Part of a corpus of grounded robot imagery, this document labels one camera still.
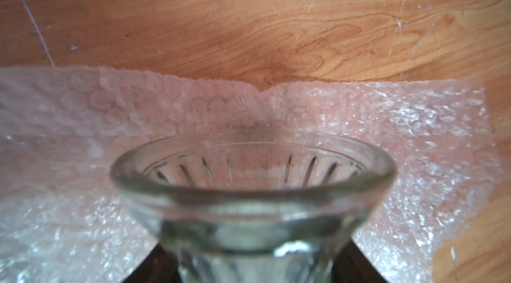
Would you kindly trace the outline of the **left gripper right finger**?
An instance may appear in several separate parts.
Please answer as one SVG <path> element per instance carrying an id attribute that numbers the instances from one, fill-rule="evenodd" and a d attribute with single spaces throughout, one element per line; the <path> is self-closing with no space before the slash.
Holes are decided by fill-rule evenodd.
<path id="1" fill-rule="evenodd" d="M 387 281 L 350 240 L 333 262 L 331 283 L 387 283 Z"/>

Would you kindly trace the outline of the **clear ribbed glass vase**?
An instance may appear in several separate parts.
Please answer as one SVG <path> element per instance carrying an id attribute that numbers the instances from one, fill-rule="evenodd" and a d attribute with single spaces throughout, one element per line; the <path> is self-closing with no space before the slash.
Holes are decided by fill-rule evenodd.
<path id="1" fill-rule="evenodd" d="M 177 257 L 182 282 L 331 282 L 396 175 L 372 144 L 266 129 L 160 139 L 110 168 L 130 215 Z"/>

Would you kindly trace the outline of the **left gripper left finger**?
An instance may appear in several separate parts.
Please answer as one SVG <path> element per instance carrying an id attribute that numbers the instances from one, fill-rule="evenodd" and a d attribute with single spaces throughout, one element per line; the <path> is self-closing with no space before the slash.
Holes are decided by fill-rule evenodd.
<path id="1" fill-rule="evenodd" d="M 178 259 L 157 244 L 122 283 L 181 283 Z"/>

